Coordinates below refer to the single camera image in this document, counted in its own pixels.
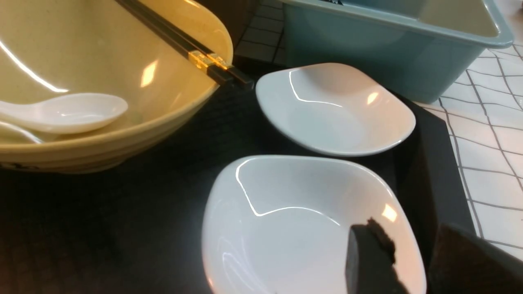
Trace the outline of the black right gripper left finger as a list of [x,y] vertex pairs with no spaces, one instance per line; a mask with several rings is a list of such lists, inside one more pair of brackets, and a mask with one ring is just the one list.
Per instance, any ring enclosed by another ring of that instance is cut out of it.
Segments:
[[396,245],[373,218],[351,225],[346,251],[348,294],[407,294],[394,268]]

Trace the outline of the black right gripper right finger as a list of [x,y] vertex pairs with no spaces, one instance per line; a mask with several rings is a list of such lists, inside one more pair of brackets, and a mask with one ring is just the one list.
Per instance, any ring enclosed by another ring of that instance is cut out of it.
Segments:
[[430,294],[521,294],[523,263],[472,233],[442,224],[427,279]]

